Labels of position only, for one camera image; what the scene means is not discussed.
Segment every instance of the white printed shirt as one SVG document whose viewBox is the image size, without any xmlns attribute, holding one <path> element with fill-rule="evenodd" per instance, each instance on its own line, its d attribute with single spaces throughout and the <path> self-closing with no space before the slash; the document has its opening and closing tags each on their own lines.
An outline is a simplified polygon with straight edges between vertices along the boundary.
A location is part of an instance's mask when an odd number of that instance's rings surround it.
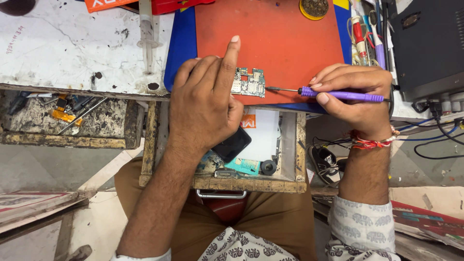
<svg viewBox="0 0 464 261">
<path fill-rule="evenodd" d="M 335 196 L 329 214 L 331 238 L 326 254 L 331 261 L 400 261 L 395 255 L 392 204 L 369 205 Z M 226 228 L 198 261 L 296 261 L 292 254 L 259 235 Z M 111 261 L 171 261 L 164 255 L 132 258 L 113 254 Z"/>
</svg>

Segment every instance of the black phone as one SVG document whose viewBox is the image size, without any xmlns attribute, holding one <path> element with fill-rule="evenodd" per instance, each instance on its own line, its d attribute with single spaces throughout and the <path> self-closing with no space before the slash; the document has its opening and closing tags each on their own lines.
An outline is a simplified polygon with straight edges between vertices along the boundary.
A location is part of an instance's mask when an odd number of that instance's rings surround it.
<svg viewBox="0 0 464 261">
<path fill-rule="evenodd" d="M 242 127 L 239 127 L 237 132 L 214 146 L 212 150 L 227 163 L 232 161 L 250 143 L 250 135 Z"/>
</svg>

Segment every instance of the circuit board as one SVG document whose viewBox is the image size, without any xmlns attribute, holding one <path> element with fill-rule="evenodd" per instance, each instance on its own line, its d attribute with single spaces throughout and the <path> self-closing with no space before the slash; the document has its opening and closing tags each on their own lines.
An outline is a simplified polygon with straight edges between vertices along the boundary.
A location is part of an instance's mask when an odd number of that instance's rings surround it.
<svg viewBox="0 0 464 261">
<path fill-rule="evenodd" d="M 264 98 L 265 87 L 263 70 L 253 68 L 248 74 L 248 68 L 237 67 L 231 93 Z"/>
</svg>

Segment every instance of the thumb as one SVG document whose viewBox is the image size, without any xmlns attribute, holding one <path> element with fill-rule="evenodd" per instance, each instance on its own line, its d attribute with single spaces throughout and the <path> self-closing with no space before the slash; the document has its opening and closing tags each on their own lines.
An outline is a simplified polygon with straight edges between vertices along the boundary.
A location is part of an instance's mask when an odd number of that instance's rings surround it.
<svg viewBox="0 0 464 261">
<path fill-rule="evenodd" d="M 326 92 L 319 93 L 316 100 L 328 114 L 346 122 L 353 121 L 356 114 L 354 106 L 345 104 Z"/>
<path fill-rule="evenodd" d="M 227 114 L 228 124 L 231 129 L 237 131 L 243 116 L 243 104 L 236 100 L 231 94 L 229 97 L 229 112 Z"/>
</svg>

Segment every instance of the open drawer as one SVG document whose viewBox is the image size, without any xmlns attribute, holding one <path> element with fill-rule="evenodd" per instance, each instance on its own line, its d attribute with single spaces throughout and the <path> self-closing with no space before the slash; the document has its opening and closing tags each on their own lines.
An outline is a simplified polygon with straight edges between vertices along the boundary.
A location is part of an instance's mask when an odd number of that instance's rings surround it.
<svg viewBox="0 0 464 261">
<path fill-rule="evenodd" d="M 282 139 L 277 170 L 272 176 L 238 174 L 235 178 L 215 177 L 215 171 L 223 164 L 202 162 L 195 172 L 193 189 L 306 192 L 305 113 L 281 112 Z M 150 102 L 148 107 L 142 174 L 139 184 L 145 186 L 161 159 L 168 140 L 168 102 Z"/>
<path fill-rule="evenodd" d="M 81 127 L 57 135 L 67 123 L 50 117 L 56 102 L 44 105 L 30 98 L 22 110 L 7 114 L 18 93 L 0 90 L 0 144 L 125 150 L 140 146 L 144 109 L 134 100 L 108 99 L 84 117 Z"/>
</svg>

